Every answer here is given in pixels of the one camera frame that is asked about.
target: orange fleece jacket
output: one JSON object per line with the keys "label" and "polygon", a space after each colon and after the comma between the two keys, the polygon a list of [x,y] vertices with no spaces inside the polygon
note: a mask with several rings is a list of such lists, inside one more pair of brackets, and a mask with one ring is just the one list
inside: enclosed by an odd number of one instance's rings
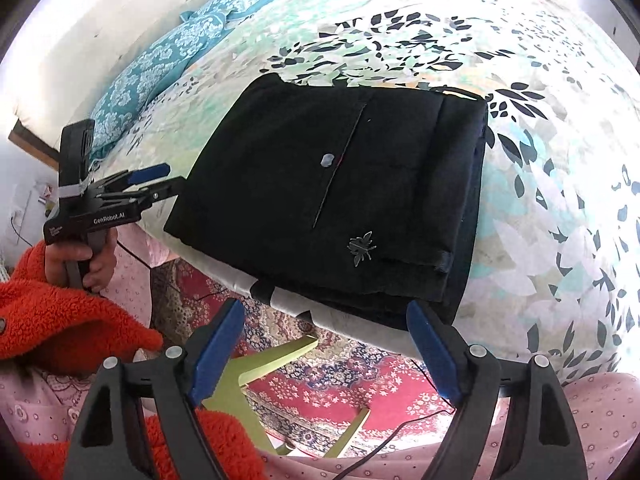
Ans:
{"label": "orange fleece jacket", "polygon": [[[49,285],[44,255],[43,242],[27,250],[11,280],[0,283],[0,360],[18,358],[74,376],[95,372],[111,355],[131,361],[138,348],[161,348],[158,332],[144,328],[110,300]],[[264,479],[263,462],[235,418],[206,410],[196,415],[229,480]],[[148,418],[146,426],[160,478],[178,480],[158,418]],[[62,480],[68,442],[20,448],[42,480]]]}

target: hand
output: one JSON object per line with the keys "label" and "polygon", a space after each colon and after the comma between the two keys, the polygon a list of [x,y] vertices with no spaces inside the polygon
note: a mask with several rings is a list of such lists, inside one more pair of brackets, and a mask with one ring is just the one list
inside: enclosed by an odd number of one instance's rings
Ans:
{"label": "hand", "polygon": [[116,268],[114,254],[118,243],[118,231],[109,229],[102,252],[93,255],[89,246],[80,242],[62,242],[47,246],[44,255],[44,274],[47,283],[64,287],[68,285],[65,262],[81,262],[91,259],[89,273],[82,279],[82,286],[92,292],[103,290],[113,277]]}

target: rug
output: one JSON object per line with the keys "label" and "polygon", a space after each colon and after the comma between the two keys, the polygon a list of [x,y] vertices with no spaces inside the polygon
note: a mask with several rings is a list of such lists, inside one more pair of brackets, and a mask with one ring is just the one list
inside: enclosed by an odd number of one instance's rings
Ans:
{"label": "rug", "polygon": [[[238,295],[175,260],[152,271],[152,298],[152,325],[170,346],[183,344],[226,298]],[[448,408],[418,368],[422,363],[316,328],[258,301],[239,299],[246,322],[236,356],[303,335],[319,339],[313,351],[245,391],[267,432],[303,452],[324,455],[363,406],[371,413],[347,456],[367,454],[406,420]],[[450,420],[443,414],[411,424],[386,451],[440,442]]]}

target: metal emblem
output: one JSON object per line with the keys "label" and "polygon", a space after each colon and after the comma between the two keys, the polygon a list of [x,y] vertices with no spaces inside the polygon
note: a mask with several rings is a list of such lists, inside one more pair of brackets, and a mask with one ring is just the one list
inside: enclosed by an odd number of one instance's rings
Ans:
{"label": "metal emblem", "polygon": [[363,237],[352,238],[347,246],[351,251],[351,254],[353,254],[353,264],[356,267],[362,260],[364,260],[365,256],[370,260],[371,255],[369,254],[369,251],[376,248],[376,246],[371,246],[373,243],[371,241],[371,232],[372,231],[369,231]]}

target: floral bedsheet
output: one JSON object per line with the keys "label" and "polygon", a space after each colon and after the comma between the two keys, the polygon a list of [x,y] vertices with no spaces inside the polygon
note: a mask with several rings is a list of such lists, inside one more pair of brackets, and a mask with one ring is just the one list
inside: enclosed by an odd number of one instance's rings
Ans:
{"label": "floral bedsheet", "polygon": [[[187,176],[265,72],[486,96],[493,135],[454,325],[500,358],[546,354],[562,381],[640,371],[640,77],[586,15],[553,0],[275,0],[152,102],[101,173],[168,162]],[[228,276],[163,232],[171,205],[143,227],[210,276]],[[225,285],[248,290],[242,280]],[[356,330],[334,325],[325,328]]]}

